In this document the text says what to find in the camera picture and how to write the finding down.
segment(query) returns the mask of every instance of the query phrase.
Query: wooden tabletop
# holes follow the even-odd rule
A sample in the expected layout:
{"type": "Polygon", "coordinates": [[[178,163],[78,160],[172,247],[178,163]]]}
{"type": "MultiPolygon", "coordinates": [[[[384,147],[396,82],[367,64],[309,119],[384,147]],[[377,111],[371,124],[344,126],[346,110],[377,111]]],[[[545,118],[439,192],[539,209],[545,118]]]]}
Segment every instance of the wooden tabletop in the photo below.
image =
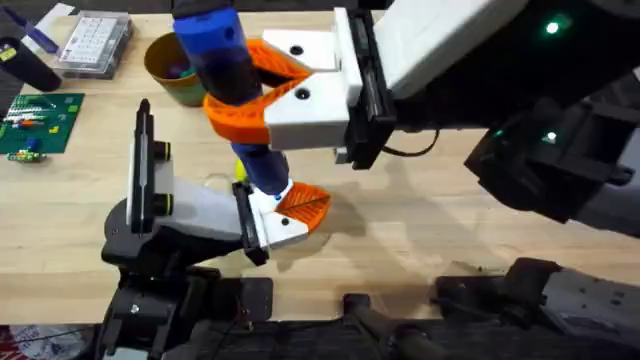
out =
{"type": "MultiPolygon", "coordinates": [[[[331,13],[241,14],[248,36],[265,28],[328,30],[331,13]]],[[[185,108],[145,72],[142,58],[169,32],[169,15],[134,15],[137,32],[113,81],[65,81],[60,92],[86,93],[65,154],[41,165],[0,161],[0,324],[100,322],[115,290],[103,263],[103,224],[126,191],[128,146],[140,100],[150,100],[158,139],[173,144],[176,174],[228,191],[235,157],[201,109],[185,108]]],[[[62,18],[61,40],[73,18],[62,18]]],[[[33,89],[25,87],[24,93],[33,89]]],[[[391,144],[418,150],[430,133],[395,134],[391,144]]],[[[333,196],[321,229],[304,243],[272,252],[256,268],[241,252],[208,261],[226,276],[275,281],[274,318],[328,319],[347,292],[372,295],[377,309],[433,317],[436,277],[500,274],[517,257],[560,262],[640,285],[640,241],[566,226],[510,210],[462,165],[479,131],[444,132],[433,152],[402,160],[381,155],[370,171],[333,164],[330,150],[288,153],[291,174],[333,196]]]]}

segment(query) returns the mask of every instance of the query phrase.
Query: clear plastic container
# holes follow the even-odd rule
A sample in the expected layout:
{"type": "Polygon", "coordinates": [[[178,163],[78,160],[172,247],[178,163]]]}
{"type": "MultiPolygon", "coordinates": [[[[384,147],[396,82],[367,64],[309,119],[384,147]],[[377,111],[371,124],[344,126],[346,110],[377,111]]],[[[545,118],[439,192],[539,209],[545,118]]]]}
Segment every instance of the clear plastic container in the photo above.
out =
{"type": "Polygon", "coordinates": [[[64,77],[112,79],[132,34],[128,13],[80,11],[52,67],[64,77]]]}

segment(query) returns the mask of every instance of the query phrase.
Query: orange gripper pad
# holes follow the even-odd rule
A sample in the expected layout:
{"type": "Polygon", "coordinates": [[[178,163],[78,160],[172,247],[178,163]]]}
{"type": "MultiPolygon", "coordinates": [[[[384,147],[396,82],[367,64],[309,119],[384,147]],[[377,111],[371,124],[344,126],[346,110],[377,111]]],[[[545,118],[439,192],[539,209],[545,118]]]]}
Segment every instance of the orange gripper pad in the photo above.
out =
{"type": "Polygon", "coordinates": [[[331,205],[331,196],[323,189],[296,182],[282,199],[276,212],[307,224],[309,232],[315,230],[331,205]]]}
{"type": "Polygon", "coordinates": [[[247,41],[251,60],[256,68],[290,78],[291,81],[267,94],[241,105],[227,105],[207,94],[204,111],[218,135],[243,144],[269,144],[269,129],[264,124],[264,109],[305,80],[310,73],[262,40],[247,41]]]}

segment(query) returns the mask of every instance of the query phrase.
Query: green circuit board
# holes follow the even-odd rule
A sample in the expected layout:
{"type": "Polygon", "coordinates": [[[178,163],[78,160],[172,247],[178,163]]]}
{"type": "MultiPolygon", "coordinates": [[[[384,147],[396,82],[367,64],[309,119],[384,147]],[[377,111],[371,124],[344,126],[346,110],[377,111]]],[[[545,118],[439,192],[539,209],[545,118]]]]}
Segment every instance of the green circuit board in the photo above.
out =
{"type": "Polygon", "coordinates": [[[18,95],[0,123],[0,154],[23,149],[28,138],[39,140],[37,152],[64,153],[75,124],[84,94],[18,95]],[[15,119],[25,115],[37,125],[14,128],[15,119]]]}

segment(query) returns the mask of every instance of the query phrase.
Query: purple marker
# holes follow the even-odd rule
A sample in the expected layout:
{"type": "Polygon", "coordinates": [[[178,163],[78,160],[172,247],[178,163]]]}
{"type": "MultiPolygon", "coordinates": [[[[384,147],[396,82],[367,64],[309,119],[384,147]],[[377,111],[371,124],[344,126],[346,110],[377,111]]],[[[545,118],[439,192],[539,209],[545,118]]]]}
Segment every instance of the purple marker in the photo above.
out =
{"type": "Polygon", "coordinates": [[[20,15],[16,14],[15,11],[11,10],[8,6],[2,6],[2,10],[4,10],[7,15],[20,26],[24,32],[29,36],[38,46],[40,46],[44,51],[49,54],[55,54],[58,52],[58,45],[53,42],[53,40],[49,39],[47,35],[45,35],[42,31],[38,30],[32,23],[25,20],[20,15]]]}

